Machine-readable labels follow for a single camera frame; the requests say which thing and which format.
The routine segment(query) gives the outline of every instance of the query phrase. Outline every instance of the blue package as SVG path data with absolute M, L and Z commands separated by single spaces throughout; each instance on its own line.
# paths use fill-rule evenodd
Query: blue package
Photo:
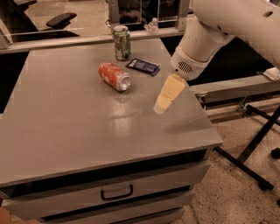
M 151 76 L 155 76 L 160 70 L 159 65 L 139 58 L 132 59 L 126 67 L 150 74 Z

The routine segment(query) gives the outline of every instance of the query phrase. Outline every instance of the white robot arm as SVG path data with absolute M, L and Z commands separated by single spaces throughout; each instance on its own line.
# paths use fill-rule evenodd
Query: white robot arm
M 194 18 L 171 58 L 175 74 L 168 77 L 157 98 L 154 109 L 159 114 L 176 99 L 184 81 L 199 77 L 234 37 L 280 69 L 280 8 L 276 4 L 269 0 L 191 0 L 190 8 Z

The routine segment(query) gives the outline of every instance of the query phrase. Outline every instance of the speckled floor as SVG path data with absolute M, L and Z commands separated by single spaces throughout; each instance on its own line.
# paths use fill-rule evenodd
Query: speckled floor
M 81 36 L 87 36 L 109 33 L 109 28 L 105 25 L 108 19 L 106 7 L 103 0 L 38 0 L 28 10 L 28 15 L 37 27 L 44 29 L 45 21 L 53 16 L 66 11 L 76 12 L 78 17 L 69 28 L 75 29 Z M 251 104 L 271 114 L 280 105 L 280 98 Z M 243 118 L 236 112 L 235 106 L 208 109 L 206 113 L 224 141 L 221 148 L 235 158 L 266 123 L 259 115 Z M 277 200 L 280 199 L 280 160 L 275 160 L 270 155 L 271 150 L 280 147 L 279 137 L 280 127 L 274 125 L 245 163 L 275 186 L 272 191 L 260 190 L 251 177 L 213 151 L 210 154 L 212 166 L 203 181 L 194 187 L 195 196 L 191 205 L 185 207 L 182 219 L 172 224 L 280 223 L 280 206 L 277 205 Z M 8 213 L 0 208 L 0 224 L 8 223 Z

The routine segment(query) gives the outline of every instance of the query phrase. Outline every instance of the cabinet top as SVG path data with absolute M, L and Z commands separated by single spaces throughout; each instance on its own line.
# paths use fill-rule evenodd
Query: cabinet top
M 126 68 L 112 43 L 30 52 L 0 119 L 0 187 L 221 144 L 188 88 L 163 115 L 153 111 L 173 73 L 160 39 L 132 41 L 131 51 L 160 72 Z M 101 79 L 102 62 L 131 75 L 126 92 Z

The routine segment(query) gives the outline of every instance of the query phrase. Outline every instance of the red soda can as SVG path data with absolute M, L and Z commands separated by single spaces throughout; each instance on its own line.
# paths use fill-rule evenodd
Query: red soda can
M 130 75 L 113 63 L 100 64 L 98 72 L 104 81 L 118 91 L 125 91 L 130 87 Z

